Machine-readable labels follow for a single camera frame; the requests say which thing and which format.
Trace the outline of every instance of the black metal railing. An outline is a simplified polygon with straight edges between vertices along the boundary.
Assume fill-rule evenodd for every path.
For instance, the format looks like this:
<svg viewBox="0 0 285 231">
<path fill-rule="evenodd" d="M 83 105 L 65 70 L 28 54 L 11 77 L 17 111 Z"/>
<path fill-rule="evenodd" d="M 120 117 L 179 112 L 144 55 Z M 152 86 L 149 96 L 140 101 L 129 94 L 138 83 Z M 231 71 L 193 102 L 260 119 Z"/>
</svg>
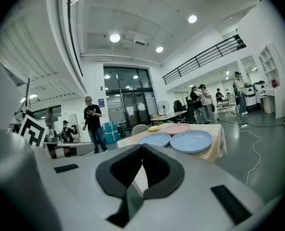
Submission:
<svg viewBox="0 0 285 231">
<path fill-rule="evenodd" d="M 228 38 L 209 49 L 201 52 L 197 56 L 192 57 L 188 61 L 182 63 L 179 67 L 170 71 L 168 74 L 163 76 L 165 84 L 181 78 L 182 76 L 192 72 L 193 70 L 206 65 L 220 57 L 223 57 L 234 51 L 245 48 L 246 45 L 243 43 L 240 36 L 237 34 L 231 38 Z"/>
</svg>

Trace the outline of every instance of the gray chair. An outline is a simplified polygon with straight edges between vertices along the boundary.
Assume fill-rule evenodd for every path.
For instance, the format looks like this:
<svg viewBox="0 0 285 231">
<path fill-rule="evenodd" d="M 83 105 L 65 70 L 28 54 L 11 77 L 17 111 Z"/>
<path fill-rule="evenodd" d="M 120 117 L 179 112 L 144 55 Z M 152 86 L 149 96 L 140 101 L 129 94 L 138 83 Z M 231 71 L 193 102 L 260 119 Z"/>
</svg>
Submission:
<svg viewBox="0 0 285 231">
<path fill-rule="evenodd" d="M 145 132 L 148 130 L 148 128 L 149 127 L 145 124 L 138 124 L 135 127 L 133 127 L 132 136 L 139 134 L 139 133 L 142 133 L 142 132 Z"/>
</svg>

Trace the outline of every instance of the electric fan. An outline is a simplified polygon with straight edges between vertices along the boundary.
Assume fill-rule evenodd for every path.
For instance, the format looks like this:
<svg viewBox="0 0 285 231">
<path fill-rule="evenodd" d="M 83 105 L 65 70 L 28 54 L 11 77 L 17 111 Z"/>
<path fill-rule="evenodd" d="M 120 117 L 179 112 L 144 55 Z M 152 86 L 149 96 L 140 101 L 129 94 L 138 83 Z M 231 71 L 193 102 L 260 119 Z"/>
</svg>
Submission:
<svg viewBox="0 0 285 231">
<path fill-rule="evenodd" d="M 157 108 L 161 113 L 166 115 L 166 112 L 169 110 L 169 103 L 167 101 L 161 101 L 158 103 Z"/>
</svg>

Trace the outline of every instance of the blue plate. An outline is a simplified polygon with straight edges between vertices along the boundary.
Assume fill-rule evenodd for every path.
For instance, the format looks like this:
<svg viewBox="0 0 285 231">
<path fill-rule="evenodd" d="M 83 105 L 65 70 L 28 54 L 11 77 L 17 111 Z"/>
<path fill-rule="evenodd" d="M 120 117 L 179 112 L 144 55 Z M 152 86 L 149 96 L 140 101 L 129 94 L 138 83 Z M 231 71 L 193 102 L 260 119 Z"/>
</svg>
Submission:
<svg viewBox="0 0 285 231">
<path fill-rule="evenodd" d="M 212 144 L 212 135 L 200 130 L 186 131 L 173 136 L 170 144 L 178 152 L 195 154 L 204 151 Z"/>
<path fill-rule="evenodd" d="M 167 146 L 169 144 L 170 135 L 167 133 L 153 133 L 142 137 L 137 144 L 151 144 L 157 146 Z"/>
</svg>

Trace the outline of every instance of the jeans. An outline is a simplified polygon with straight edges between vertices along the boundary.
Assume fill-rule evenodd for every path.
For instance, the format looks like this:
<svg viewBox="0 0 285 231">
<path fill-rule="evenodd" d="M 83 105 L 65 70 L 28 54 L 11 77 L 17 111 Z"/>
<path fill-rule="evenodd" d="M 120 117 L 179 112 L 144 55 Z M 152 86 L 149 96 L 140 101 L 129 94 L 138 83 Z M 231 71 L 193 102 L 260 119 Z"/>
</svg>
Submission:
<svg viewBox="0 0 285 231">
<path fill-rule="evenodd" d="M 211 105 L 208 104 L 208 105 L 204 105 L 203 107 L 205 109 L 205 112 L 206 112 L 206 115 L 207 115 L 207 119 L 208 120 L 214 120 L 214 115 L 213 115 L 213 112 L 212 112 Z"/>
<path fill-rule="evenodd" d="M 205 109 L 203 107 L 195 108 L 196 116 L 197 116 L 197 123 L 198 124 L 204 124 L 206 122 L 209 123 L 207 119 L 207 115 L 205 112 Z"/>
<path fill-rule="evenodd" d="M 242 92 L 238 92 L 238 97 L 239 97 L 239 102 L 240 102 L 240 109 L 239 109 L 239 114 L 242 114 L 243 112 L 246 111 L 246 100 L 245 100 L 245 95 Z"/>
<path fill-rule="evenodd" d="M 102 127 L 97 128 L 96 130 L 88 130 L 89 133 L 89 137 L 91 142 L 94 143 L 94 153 L 99 153 L 99 147 L 98 144 L 96 142 L 96 137 L 98 137 L 98 140 L 100 142 L 101 148 L 103 151 L 107 150 L 107 147 L 105 145 L 105 141 L 104 141 L 104 136 L 103 136 L 103 129 Z"/>
</svg>

